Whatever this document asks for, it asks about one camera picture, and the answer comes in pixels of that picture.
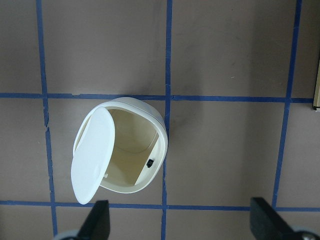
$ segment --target floor tile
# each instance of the floor tile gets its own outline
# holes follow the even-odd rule
[[[171,103],[167,202],[248,206],[273,193],[283,103]]]
[[[165,93],[166,2],[43,1],[49,93]]]
[[[76,202],[71,183],[73,144],[79,127],[96,105],[106,100],[50,99],[50,131],[54,174],[55,199],[57,202]],[[164,115],[164,101],[146,101]],[[161,204],[162,169],[152,183],[143,190],[132,194],[116,193],[99,187],[91,202],[109,200],[110,203]]]
[[[49,206],[0,205],[0,239],[52,239]]]
[[[58,231],[79,229],[91,208],[57,207]],[[161,238],[160,209],[110,208],[108,240],[150,240]]]
[[[286,95],[295,1],[175,0],[175,95]]]
[[[41,93],[36,2],[0,2],[0,92]]]
[[[278,207],[320,207],[320,114],[292,104],[283,155]]]
[[[0,199],[49,201],[41,99],[0,99]]]
[[[292,96],[313,98],[320,51],[320,1],[302,2]]]
[[[253,240],[248,211],[168,210],[167,240]]]
[[[319,212],[278,212],[279,215],[295,231],[309,231],[311,233],[320,233],[320,213]]]

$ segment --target white trash can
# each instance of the white trash can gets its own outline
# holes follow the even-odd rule
[[[99,186],[123,194],[142,190],[155,178],[167,148],[165,123],[154,107],[132,97],[99,104],[83,120],[73,144],[76,199],[87,204]]]

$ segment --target gray floor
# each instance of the gray floor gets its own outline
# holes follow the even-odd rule
[[[165,0],[38,0],[38,18],[34,0],[0,1],[0,239],[80,227],[90,207],[73,204],[73,141],[110,95],[170,113],[166,192],[161,169],[140,192],[100,188],[91,201],[118,204],[110,240],[254,239],[253,196],[320,233],[320,1],[302,2],[293,76],[295,0],[171,2],[170,48]]]

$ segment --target white lid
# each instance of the white lid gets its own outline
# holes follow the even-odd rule
[[[105,107],[91,115],[73,154],[71,182],[76,199],[87,204],[95,195],[110,162],[115,123]]]

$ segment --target trash can lid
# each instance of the trash can lid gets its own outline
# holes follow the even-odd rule
[[[95,195],[109,165],[115,144],[115,123],[105,107],[98,107],[86,124],[71,165],[76,199],[87,204]]]

